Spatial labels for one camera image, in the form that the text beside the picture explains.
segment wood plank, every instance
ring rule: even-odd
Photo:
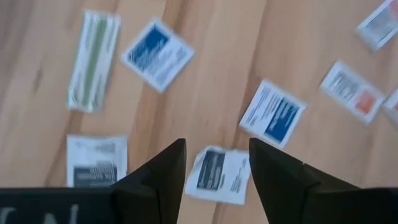
[[[164,93],[158,149],[187,139],[187,173],[209,144],[232,146],[265,0],[189,1],[181,36],[193,60]],[[183,195],[179,223],[211,223],[216,203]]]
[[[318,86],[342,59],[385,94],[398,87],[398,45],[371,53],[356,26],[383,0],[0,0],[0,187],[64,186],[65,136],[129,135],[129,171],[177,138],[196,154],[246,150],[238,128],[263,78],[308,102],[285,152],[362,187],[397,186],[398,131],[380,112],[365,126]],[[104,111],[65,106],[83,9],[122,27]],[[152,16],[196,50],[158,94],[119,62]],[[253,181],[244,206],[183,195],[179,223],[267,223]]]

